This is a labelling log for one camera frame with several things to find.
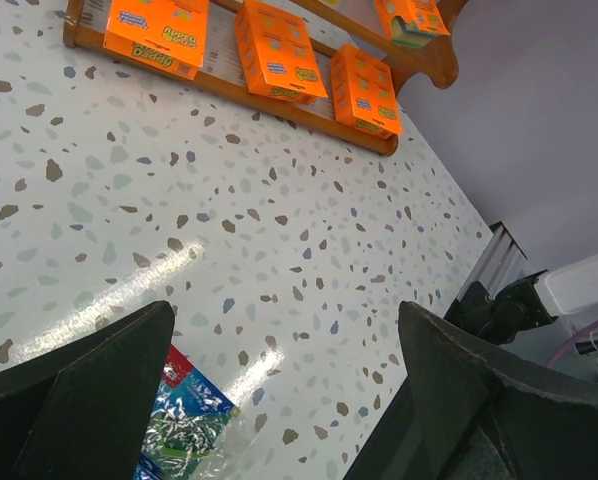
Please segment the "blue sponge pack left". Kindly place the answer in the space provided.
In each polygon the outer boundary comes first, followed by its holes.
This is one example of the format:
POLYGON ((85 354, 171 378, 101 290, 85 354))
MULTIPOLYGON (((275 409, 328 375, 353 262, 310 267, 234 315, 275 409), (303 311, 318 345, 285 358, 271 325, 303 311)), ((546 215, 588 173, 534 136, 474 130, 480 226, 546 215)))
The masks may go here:
POLYGON ((211 457, 239 409, 170 346, 135 479, 190 479, 211 457))

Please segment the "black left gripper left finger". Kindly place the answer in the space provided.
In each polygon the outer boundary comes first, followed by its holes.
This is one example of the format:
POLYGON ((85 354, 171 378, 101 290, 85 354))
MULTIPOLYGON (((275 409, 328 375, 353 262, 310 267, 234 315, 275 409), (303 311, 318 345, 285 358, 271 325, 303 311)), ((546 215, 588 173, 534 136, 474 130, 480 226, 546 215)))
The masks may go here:
POLYGON ((153 302, 0 372, 0 479, 130 479, 175 315, 153 302))

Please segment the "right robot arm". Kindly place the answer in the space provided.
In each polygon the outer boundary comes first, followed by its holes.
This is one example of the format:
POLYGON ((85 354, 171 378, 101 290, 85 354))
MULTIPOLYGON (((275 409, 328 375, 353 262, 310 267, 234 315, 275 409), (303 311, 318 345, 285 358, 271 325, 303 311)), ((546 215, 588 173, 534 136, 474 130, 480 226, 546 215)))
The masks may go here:
POLYGON ((445 319, 494 345, 598 306, 598 254, 555 270, 526 272, 515 245, 490 247, 445 319))

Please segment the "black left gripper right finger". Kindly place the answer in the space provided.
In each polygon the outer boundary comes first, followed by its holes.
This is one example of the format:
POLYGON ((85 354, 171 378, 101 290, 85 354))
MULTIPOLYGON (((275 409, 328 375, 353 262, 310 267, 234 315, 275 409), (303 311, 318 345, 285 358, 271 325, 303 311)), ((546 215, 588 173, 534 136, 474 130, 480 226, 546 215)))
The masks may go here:
POLYGON ((399 307, 407 377, 351 479, 598 479, 598 383, 399 307))

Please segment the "orange sponge box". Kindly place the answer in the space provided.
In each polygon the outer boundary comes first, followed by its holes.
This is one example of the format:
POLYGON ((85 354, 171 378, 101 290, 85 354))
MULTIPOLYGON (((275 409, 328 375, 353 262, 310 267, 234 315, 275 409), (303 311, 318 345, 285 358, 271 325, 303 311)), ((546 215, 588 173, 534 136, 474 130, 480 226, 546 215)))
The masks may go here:
POLYGON ((375 9, 386 37, 399 47, 420 49, 450 35, 436 1, 377 0, 375 9))
POLYGON ((331 59, 330 79, 337 122, 380 139, 402 134, 387 64, 344 44, 331 59))

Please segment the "wooden shelf rack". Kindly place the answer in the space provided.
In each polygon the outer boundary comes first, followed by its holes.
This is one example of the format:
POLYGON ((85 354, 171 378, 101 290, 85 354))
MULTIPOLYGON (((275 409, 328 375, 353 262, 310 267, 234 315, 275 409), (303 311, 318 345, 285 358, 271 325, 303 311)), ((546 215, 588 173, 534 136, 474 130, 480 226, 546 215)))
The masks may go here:
POLYGON ((445 89, 457 79, 450 33, 463 7, 437 2, 431 31, 423 4, 409 4, 414 25, 402 44, 392 40, 388 1, 358 18, 337 2, 302 3, 327 27, 377 47, 379 57, 351 44, 330 47, 310 36, 303 15, 262 1, 71 1, 63 41, 390 155, 401 135, 397 96, 405 83, 422 74, 445 89))

